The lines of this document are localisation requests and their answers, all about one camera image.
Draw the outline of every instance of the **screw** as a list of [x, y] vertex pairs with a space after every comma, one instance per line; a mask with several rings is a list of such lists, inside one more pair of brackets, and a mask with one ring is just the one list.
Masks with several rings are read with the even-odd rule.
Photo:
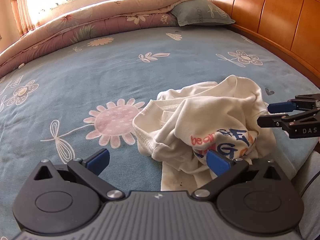
[[206, 189], [197, 189], [195, 192], [196, 197], [209, 197], [210, 191]]
[[120, 190], [114, 189], [107, 192], [108, 198], [118, 199], [123, 196], [123, 193]]

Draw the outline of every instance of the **green pillowcase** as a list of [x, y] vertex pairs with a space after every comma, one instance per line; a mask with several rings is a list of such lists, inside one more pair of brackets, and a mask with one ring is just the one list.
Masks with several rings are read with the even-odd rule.
[[235, 23], [223, 10], [208, 0], [192, 0], [176, 5], [171, 13], [184, 25], [225, 25]]

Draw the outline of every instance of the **wall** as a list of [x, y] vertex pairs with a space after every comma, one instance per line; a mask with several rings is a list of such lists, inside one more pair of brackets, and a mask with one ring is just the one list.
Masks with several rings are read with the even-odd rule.
[[10, 0], [0, 0], [0, 34], [0, 53], [20, 38]]

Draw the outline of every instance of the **wooden headboard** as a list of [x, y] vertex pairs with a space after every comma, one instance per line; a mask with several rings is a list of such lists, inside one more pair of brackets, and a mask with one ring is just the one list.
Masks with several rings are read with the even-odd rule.
[[265, 47], [320, 87], [320, 0], [210, 0], [229, 28]]

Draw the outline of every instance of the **blue bedsheet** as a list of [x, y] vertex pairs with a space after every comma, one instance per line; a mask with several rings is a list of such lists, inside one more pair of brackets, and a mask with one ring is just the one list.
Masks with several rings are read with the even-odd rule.
[[[27, 63], [0, 80], [0, 238], [18, 226], [12, 203], [41, 159], [62, 164], [102, 147], [100, 175], [121, 190], [160, 190], [161, 164], [139, 154], [133, 117], [158, 92], [234, 74], [254, 80], [267, 103], [319, 92], [302, 74], [222, 27], [167, 27], [82, 41]], [[273, 158], [292, 178], [317, 138], [274, 129]]]

